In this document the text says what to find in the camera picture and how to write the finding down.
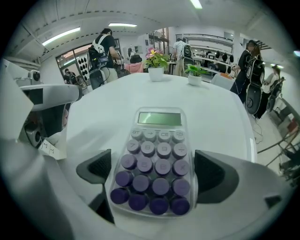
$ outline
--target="chair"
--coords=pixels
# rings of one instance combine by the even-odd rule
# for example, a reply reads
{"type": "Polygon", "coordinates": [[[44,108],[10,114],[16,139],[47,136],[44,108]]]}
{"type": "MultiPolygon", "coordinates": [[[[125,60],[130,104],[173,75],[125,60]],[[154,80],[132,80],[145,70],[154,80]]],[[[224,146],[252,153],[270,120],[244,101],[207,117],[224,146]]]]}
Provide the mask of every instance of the chair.
{"type": "Polygon", "coordinates": [[[276,114],[276,116],[278,117],[278,120],[276,122],[276,125],[278,126],[279,124],[281,124],[288,115],[290,115],[292,112],[288,107],[285,107],[284,109],[280,110],[278,107],[274,110],[274,113],[276,114]]]}

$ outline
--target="gray round button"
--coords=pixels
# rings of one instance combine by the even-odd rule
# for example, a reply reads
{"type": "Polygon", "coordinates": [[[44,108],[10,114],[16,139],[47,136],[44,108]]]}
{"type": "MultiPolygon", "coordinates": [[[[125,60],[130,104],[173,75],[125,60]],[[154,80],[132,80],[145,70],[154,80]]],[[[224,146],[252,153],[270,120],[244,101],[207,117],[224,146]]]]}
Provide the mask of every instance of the gray round button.
{"type": "Polygon", "coordinates": [[[163,143],[168,143],[171,139],[171,133],[168,130],[161,130],[158,133],[158,140],[163,143]]]}
{"type": "Polygon", "coordinates": [[[136,139],[129,140],[126,147],[130,153],[138,153],[140,151],[140,144],[136,139]]]}
{"type": "Polygon", "coordinates": [[[183,143],[178,143],[173,148],[173,155],[176,159],[181,159],[186,156],[188,149],[183,143]]]}
{"type": "Polygon", "coordinates": [[[152,171],[153,168],[153,162],[150,158],[141,156],[137,160],[137,168],[142,173],[149,173],[152,171]]]}
{"type": "Polygon", "coordinates": [[[156,140],[156,132],[153,129],[147,129],[144,132],[144,137],[146,141],[155,142],[156,140]]]}
{"type": "Polygon", "coordinates": [[[184,176],[189,171],[189,164],[187,161],[180,159],[173,164],[172,169],[173,169],[173,173],[176,174],[177,176],[184,176]]]}
{"type": "Polygon", "coordinates": [[[184,141],[185,134],[181,130],[176,130],[173,134],[173,141],[175,143],[182,143],[184,141]]]}
{"type": "Polygon", "coordinates": [[[171,146],[170,144],[166,143],[166,142],[161,142],[158,146],[157,146],[157,155],[160,158],[169,158],[170,154],[171,154],[171,146]]]}
{"type": "Polygon", "coordinates": [[[143,138],[143,131],[140,128],[135,127],[131,131],[131,136],[136,140],[141,140],[143,138]]]}
{"type": "Polygon", "coordinates": [[[159,159],[155,162],[155,171],[158,175],[167,175],[171,170],[171,164],[167,159],[159,159]]]}
{"type": "Polygon", "coordinates": [[[132,154],[125,154],[122,158],[121,158],[121,165],[122,167],[132,170],[135,169],[136,167],[136,157],[132,154]]]}
{"type": "Polygon", "coordinates": [[[152,142],[145,141],[141,145],[142,154],[146,157],[152,157],[155,153],[155,146],[152,142]]]}

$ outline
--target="person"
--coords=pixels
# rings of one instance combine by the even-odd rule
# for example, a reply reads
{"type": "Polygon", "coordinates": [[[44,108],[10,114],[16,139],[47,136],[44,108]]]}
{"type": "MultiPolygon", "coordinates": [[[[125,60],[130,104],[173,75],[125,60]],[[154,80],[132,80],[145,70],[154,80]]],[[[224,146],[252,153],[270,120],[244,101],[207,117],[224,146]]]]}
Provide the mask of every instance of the person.
{"type": "Polygon", "coordinates": [[[238,65],[232,67],[233,71],[240,70],[240,72],[237,75],[230,91],[237,94],[242,103],[245,103],[246,101],[247,86],[250,84],[250,80],[246,77],[246,59],[247,56],[251,55],[251,52],[256,45],[257,44],[255,41],[249,40],[249,42],[247,43],[246,50],[244,50],[242,55],[240,56],[238,65]]]}
{"type": "Polygon", "coordinates": [[[254,116],[258,119],[260,119],[263,116],[263,114],[267,109],[269,96],[271,95],[270,87],[274,84],[276,80],[280,79],[280,69],[278,68],[278,66],[275,65],[272,68],[273,68],[273,73],[271,73],[267,77],[267,79],[263,81],[263,85],[262,85],[263,92],[262,92],[261,103],[259,105],[256,114],[254,114],[254,116]]]}
{"type": "Polygon", "coordinates": [[[142,63],[142,58],[140,55],[134,55],[130,59],[130,64],[125,64],[125,69],[132,73],[143,73],[144,64],[142,63]]]}
{"type": "Polygon", "coordinates": [[[103,41],[101,42],[101,45],[104,47],[104,52],[108,56],[108,62],[106,62],[105,67],[102,67],[101,70],[104,72],[106,82],[110,83],[111,81],[117,80],[118,75],[116,70],[113,68],[113,58],[120,59],[119,54],[114,49],[116,44],[113,38],[113,31],[109,28],[104,28],[100,35],[95,39],[96,44],[98,44],[100,38],[102,36],[106,36],[103,41]]]}
{"type": "Polygon", "coordinates": [[[128,59],[130,60],[132,58],[132,56],[134,56],[135,52],[132,51],[132,48],[128,48],[128,59]]]}
{"type": "Polygon", "coordinates": [[[75,84],[77,83],[76,80],[76,74],[73,72],[70,72],[70,70],[68,68],[65,69],[65,74],[64,74],[64,81],[65,84],[75,84]]]}
{"type": "Polygon", "coordinates": [[[173,57],[177,59],[176,67],[175,67],[175,75],[176,76],[186,76],[184,69],[183,69],[183,58],[184,58],[184,46],[186,43],[182,41],[180,38],[177,39],[176,43],[174,43],[174,51],[173,57]]]}

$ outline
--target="purple round button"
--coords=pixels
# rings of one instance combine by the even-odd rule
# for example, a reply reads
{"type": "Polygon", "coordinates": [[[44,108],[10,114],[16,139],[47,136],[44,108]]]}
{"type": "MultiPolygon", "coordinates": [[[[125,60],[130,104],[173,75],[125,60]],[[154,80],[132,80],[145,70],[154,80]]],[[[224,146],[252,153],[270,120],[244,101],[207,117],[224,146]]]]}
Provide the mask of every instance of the purple round button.
{"type": "Polygon", "coordinates": [[[149,173],[153,169],[153,162],[151,161],[150,158],[141,156],[137,160],[137,168],[142,172],[142,173],[149,173]]]}
{"type": "Polygon", "coordinates": [[[189,202],[186,198],[174,198],[171,200],[170,208],[176,215],[184,215],[189,210],[189,202]]]}
{"type": "Polygon", "coordinates": [[[189,164],[185,160],[177,160],[172,167],[173,173],[178,176],[184,176],[189,171],[189,164]]]}
{"type": "Polygon", "coordinates": [[[167,212],[169,207],[168,201],[163,197],[156,197],[152,199],[149,203],[149,208],[151,212],[155,215],[162,215],[167,212]]]}
{"type": "Polygon", "coordinates": [[[129,169],[129,170],[133,170],[136,167],[136,157],[132,154],[125,154],[122,158],[121,158],[121,165],[122,167],[129,169]]]}
{"type": "Polygon", "coordinates": [[[129,198],[129,191],[124,188],[116,188],[111,192],[111,200],[115,204],[126,203],[129,198]]]}
{"type": "Polygon", "coordinates": [[[129,197],[128,204],[132,210],[143,210],[148,204],[148,197],[144,194],[132,194],[129,197]]]}
{"type": "Polygon", "coordinates": [[[133,179],[132,186],[138,192],[144,192],[150,185],[150,179],[145,175],[138,175],[133,179]]]}
{"type": "Polygon", "coordinates": [[[127,187],[132,183],[133,175],[128,171],[121,171],[116,174],[116,183],[121,187],[127,187]]]}
{"type": "Polygon", "coordinates": [[[190,190],[189,182],[183,178],[175,179],[172,183],[172,189],[178,196],[184,196],[188,194],[190,190]]]}
{"type": "Polygon", "coordinates": [[[169,189],[170,184],[164,178],[156,178],[152,183],[152,190],[157,195],[165,195],[169,189]]]}
{"type": "Polygon", "coordinates": [[[167,159],[159,159],[155,162],[155,171],[159,175],[167,175],[171,170],[171,164],[167,159]]]}

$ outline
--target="cable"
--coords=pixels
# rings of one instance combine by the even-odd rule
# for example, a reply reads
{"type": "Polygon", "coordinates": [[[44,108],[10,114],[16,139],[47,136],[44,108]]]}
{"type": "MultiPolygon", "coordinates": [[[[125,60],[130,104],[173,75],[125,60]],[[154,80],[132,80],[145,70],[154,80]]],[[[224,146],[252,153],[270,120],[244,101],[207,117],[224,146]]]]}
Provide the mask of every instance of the cable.
{"type": "Polygon", "coordinates": [[[258,132],[256,132],[254,129],[253,129],[253,131],[254,132],[256,132],[259,136],[261,136],[262,137],[262,140],[261,141],[259,141],[259,142],[255,142],[257,145],[258,144],[260,144],[260,143],[262,143],[263,142],[263,129],[262,129],[262,127],[257,123],[257,118],[255,118],[254,116],[252,116],[254,119],[255,119],[255,123],[256,123],[256,125],[257,126],[259,126],[259,128],[261,129],[261,133],[258,133],[258,132]]]}

